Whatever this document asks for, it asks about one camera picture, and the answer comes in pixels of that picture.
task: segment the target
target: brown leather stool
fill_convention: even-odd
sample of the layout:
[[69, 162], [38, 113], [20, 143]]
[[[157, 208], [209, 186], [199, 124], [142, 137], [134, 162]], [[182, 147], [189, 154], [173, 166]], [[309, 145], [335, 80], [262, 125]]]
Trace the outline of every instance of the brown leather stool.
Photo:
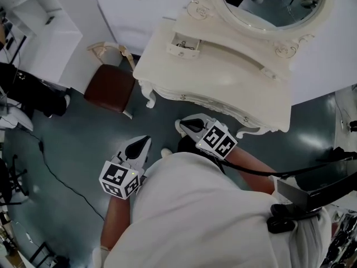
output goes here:
[[[132, 68], [135, 68], [133, 56], [124, 46], [105, 42], [97, 43], [87, 49], [91, 51], [101, 63], [103, 63], [100, 57], [105, 53], [105, 50], [108, 47], [118, 49], [123, 56], [128, 58]], [[84, 98], [97, 106], [124, 113], [132, 119], [133, 116], [126, 111], [126, 106], [134, 85], [135, 78], [132, 73], [125, 72], [114, 65], [102, 64], [92, 77], [84, 93]]]

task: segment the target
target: mirror frame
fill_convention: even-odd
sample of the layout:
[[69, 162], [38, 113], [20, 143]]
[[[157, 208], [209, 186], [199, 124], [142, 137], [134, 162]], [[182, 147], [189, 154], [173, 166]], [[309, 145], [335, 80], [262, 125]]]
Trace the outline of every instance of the mirror frame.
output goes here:
[[227, 7], [225, 0], [211, 0], [211, 2], [217, 13], [239, 32], [253, 38], [276, 41], [293, 40], [312, 34], [328, 18], [334, 5], [334, 0], [322, 0], [316, 7], [315, 13], [312, 16], [308, 15], [307, 19], [302, 20], [296, 26], [280, 27], [276, 30], [264, 30], [250, 26], [237, 18]]

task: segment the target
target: person's arm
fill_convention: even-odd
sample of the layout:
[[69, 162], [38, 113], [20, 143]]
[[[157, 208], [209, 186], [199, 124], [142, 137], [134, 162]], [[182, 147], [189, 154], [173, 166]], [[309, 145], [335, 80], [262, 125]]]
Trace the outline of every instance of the person's arm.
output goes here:
[[111, 250], [130, 225], [130, 202], [111, 197], [105, 217], [100, 245]]
[[[247, 169], [275, 173], [271, 167], [267, 166], [251, 154], [238, 147], [235, 147], [228, 154], [226, 160], [234, 165], [238, 165]], [[267, 176], [256, 176], [242, 171], [239, 172], [252, 190], [267, 194], [272, 194], [274, 192], [274, 182]]]

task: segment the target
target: person's foot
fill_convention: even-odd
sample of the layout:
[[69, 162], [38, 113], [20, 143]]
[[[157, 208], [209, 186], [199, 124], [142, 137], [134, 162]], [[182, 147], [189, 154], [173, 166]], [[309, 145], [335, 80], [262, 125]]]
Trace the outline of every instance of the person's foot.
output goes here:
[[71, 97], [68, 94], [66, 94], [65, 99], [66, 99], [66, 108], [68, 108], [69, 103], [71, 102]]
[[187, 133], [180, 127], [180, 121], [181, 120], [179, 119], [175, 121], [175, 129], [178, 133], [180, 133], [181, 137], [184, 138]]
[[173, 154], [172, 151], [169, 150], [168, 148], [163, 148], [163, 149], [161, 150], [161, 157], [163, 157], [163, 158], [165, 158], [165, 157], [167, 157], [167, 156], [170, 156], [170, 155], [172, 155], [172, 154]]

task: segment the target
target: white vanity table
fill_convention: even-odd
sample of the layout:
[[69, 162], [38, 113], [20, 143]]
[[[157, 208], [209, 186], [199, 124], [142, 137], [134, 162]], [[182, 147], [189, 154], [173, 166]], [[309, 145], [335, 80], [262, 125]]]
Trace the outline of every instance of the white vanity table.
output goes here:
[[276, 27], [225, 0], [192, 0], [176, 21], [161, 21], [135, 68], [147, 107], [155, 91], [233, 116], [244, 125], [237, 138], [287, 132], [291, 61], [332, 3], [318, 0], [304, 19]]

